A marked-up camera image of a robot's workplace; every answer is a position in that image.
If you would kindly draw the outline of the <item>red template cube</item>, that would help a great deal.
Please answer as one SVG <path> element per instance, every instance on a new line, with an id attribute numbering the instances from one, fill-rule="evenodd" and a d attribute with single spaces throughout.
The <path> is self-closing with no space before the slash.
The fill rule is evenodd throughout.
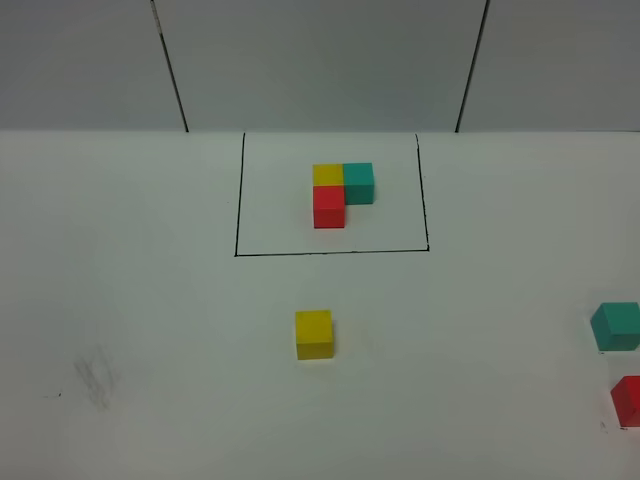
<path id="1" fill-rule="evenodd" d="M 313 187 L 313 225 L 316 229 L 344 228 L 346 202 L 344 187 Z"/>

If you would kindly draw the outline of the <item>yellow template cube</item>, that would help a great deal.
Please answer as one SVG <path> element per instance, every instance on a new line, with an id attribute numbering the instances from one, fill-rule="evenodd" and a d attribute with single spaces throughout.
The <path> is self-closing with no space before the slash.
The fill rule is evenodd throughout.
<path id="1" fill-rule="evenodd" d="M 314 186 L 343 186 L 344 170 L 342 164 L 314 164 Z"/>

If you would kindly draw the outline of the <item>teal template cube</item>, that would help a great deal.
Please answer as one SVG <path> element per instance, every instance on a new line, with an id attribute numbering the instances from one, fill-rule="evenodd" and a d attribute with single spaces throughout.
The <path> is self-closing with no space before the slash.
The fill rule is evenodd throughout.
<path id="1" fill-rule="evenodd" d="M 375 178 L 372 163 L 345 163 L 343 179 L 347 205 L 374 203 Z"/>

